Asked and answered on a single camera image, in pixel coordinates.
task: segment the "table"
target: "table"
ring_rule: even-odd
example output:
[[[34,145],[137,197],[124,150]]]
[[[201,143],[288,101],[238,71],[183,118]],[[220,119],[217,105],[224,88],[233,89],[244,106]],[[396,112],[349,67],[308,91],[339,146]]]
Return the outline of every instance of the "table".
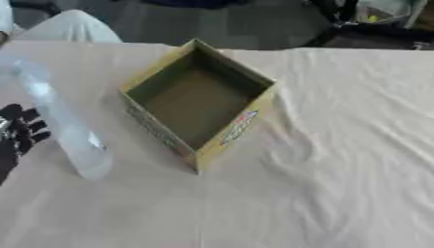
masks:
[[[2,248],[431,247],[434,53],[225,51],[279,81],[274,111],[200,176],[122,111],[116,89],[170,48],[12,42],[115,157],[77,176],[49,140],[0,188]],[[0,106],[30,105],[2,85]]]

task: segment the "yellow object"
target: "yellow object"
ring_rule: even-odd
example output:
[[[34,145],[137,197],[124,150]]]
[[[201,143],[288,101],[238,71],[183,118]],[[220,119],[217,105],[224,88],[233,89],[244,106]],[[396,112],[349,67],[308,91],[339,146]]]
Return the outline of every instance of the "yellow object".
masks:
[[[127,111],[199,172],[268,111],[273,84],[193,40],[120,91]]]
[[[370,15],[368,18],[369,22],[374,23],[380,20],[380,18],[376,15]]]

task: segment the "plastic water bottle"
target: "plastic water bottle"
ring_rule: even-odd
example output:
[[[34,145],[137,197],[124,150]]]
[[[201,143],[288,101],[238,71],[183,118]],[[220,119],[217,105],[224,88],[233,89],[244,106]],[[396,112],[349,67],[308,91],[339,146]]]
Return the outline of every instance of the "plastic water bottle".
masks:
[[[47,72],[22,60],[16,60],[10,71],[33,97],[36,109],[78,174],[91,180],[107,175],[112,167],[111,154],[48,83]]]

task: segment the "floor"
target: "floor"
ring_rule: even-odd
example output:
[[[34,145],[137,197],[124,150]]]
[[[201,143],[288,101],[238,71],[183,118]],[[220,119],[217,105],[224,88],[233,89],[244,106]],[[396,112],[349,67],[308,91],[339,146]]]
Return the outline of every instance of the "floor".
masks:
[[[177,46],[196,37],[218,48],[282,49],[298,47],[327,27],[317,10],[303,6],[301,0],[256,0],[217,11],[161,7],[140,0],[56,2],[63,10],[81,9],[96,16],[129,43]],[[40,19],[40,14],[16,11],[16,21],[23,26]]]

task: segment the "printed label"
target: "printed label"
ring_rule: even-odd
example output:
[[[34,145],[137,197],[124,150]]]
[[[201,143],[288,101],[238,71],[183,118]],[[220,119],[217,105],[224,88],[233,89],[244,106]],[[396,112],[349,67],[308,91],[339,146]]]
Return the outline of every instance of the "printed label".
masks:
[[[232,140],[238,139],[244,133],[244,131],[246,131],[247,127],[250,125],[256,115],[258,115],[257,110],[247,112],[239,116],[231,130],[225,135],[220,144],[225,145]]]

